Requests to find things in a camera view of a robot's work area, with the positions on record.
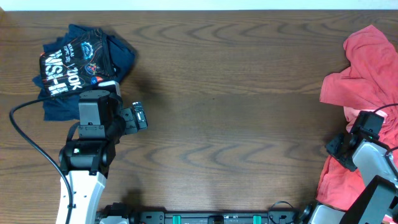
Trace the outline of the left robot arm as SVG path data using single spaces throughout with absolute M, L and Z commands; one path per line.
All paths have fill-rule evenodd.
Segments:
M 80 94 L 80 122 L 73 125 L 59 154 L 61 197 L 57 223 L 94 223 L 116 145 L 123 135 L 147 128 L 141 102 L 125 108 L 107 90 Z

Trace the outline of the red-orange t-shirt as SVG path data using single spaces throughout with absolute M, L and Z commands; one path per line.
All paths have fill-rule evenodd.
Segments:
M 344 42 L 350 66 L 327 75 L 320 102 L 387 113 L 379 140 L 397 148 L 397 52 L 385 35 L 374 26 L 351 34 Z M 351 172 L 328 156 L 317 188 L 316 200 L 347 210 L 364 190 L 359 171 Z

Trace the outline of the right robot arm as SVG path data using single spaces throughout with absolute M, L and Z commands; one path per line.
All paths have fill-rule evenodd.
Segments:
M 375 111 L 360 111 L 349 133 L 326 145 L 343 167 L 360 172 L 366 188 L 345 212 L 318 204 L 309 223 L 382 223 L 384 217 L 397 222 L 397 166 L 393 149 L 379 140 L 383 121 Z

